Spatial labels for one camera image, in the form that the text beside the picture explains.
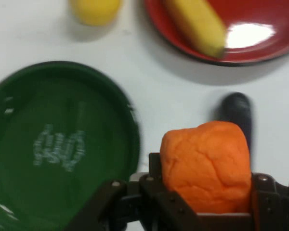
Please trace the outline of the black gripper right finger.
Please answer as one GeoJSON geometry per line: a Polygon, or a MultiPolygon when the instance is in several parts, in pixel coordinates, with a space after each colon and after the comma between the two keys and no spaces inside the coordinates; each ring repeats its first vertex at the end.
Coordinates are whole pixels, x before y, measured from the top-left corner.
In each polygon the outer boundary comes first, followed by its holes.
{"type": "Polygon", "coordinates": [[[251,208],[256,231],[289,231],[289,185],[253,173],[251,208]]]}

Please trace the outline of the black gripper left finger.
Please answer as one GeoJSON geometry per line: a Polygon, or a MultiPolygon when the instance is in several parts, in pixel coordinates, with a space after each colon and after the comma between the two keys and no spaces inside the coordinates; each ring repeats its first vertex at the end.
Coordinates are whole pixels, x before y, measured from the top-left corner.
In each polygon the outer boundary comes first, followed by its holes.
{"type": "Polygon", "coordinates": [[[176,192],[162,183],[161,159],[149,155],[149,172],[137,181],[101,184],[68,224],[70,231],[124,231],[139,221],[146,231],[197,231],[199,219],[176,192]]]}

